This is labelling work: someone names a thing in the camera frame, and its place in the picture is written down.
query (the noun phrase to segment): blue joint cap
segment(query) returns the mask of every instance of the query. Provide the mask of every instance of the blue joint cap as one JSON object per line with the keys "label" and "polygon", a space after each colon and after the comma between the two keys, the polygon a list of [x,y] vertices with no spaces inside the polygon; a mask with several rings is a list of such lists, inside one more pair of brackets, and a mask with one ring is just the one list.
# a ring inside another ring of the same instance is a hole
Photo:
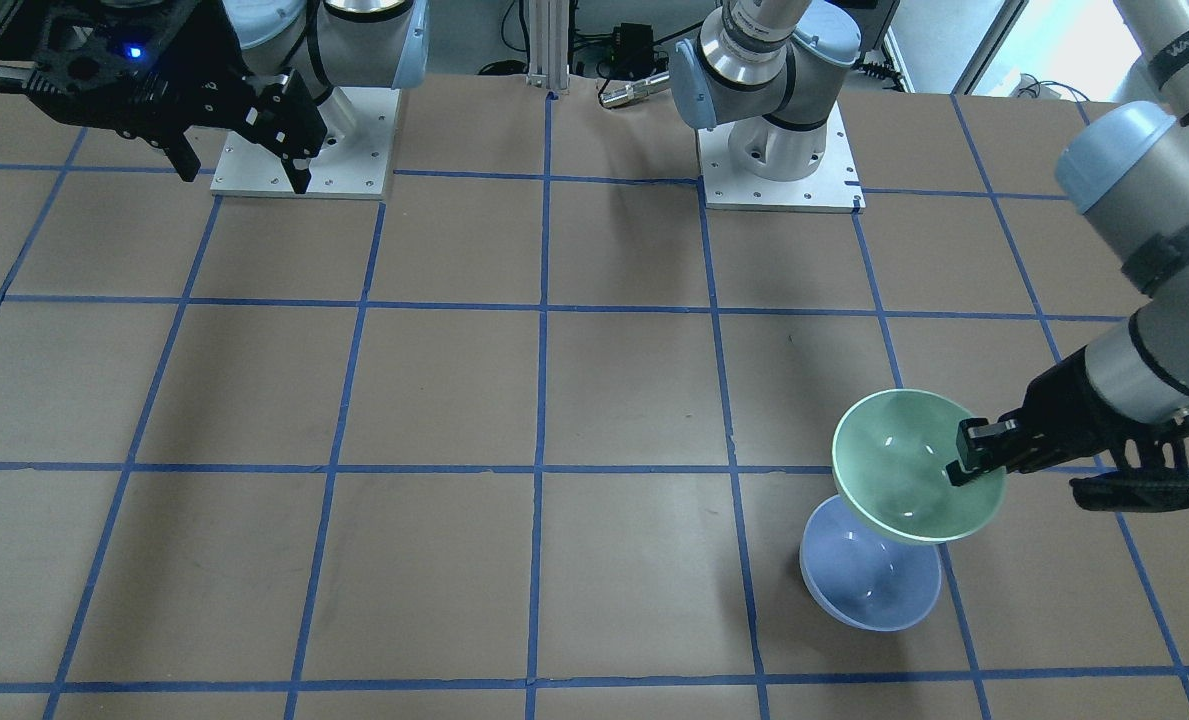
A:
{"label": "blue joint cap", "polygon": [[696,46],[679,40],[669,53],[669,86],[682,122],[694,130],[713,130],[718,127],[718,113],[700,63]]}
{"label": "blue joint cap", "polygon": [[860,27],[845,10],[831,4],[809,5],[794,38],[809,53],[831,65],[850,68],[860,58]]}
{"label": "blue joint cap", "polygon": [[413,5],[411,18],[407,20],[407,40],[403,42],[402,53],[398,53],[398,67],[394,69],[394,82],[390,83],[395,90],[424,82],[424,65],[430,53],[428,5],[426,0],[416,0]]}
{"label": "blue joint cap", "polygon": [[1158,105],[1128,102],[1088,126],[1061,152],[1056,182],[1087,214],[1176,125]]}
{"label": "blue joint cap", "polygon": [[273,40],[306,12],[306,0],[224,0],[224,5],[243,50]]}

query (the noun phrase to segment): tiled surface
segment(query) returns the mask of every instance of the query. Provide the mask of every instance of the tiled surface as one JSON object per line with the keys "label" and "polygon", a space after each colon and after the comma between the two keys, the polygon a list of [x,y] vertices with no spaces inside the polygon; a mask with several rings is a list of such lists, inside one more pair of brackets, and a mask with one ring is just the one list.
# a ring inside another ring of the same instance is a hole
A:
{"label": "tiled surface", "polygon": [[844,96],[864,214],[702,213],[669,97],[574,83],[430,78],[384,209],[0,97],[0,716],[1188,719],[1189,512],[1018,475],[895,634],[798,577],[847,406],[1001,413],[1141,302],[1078,109]]}

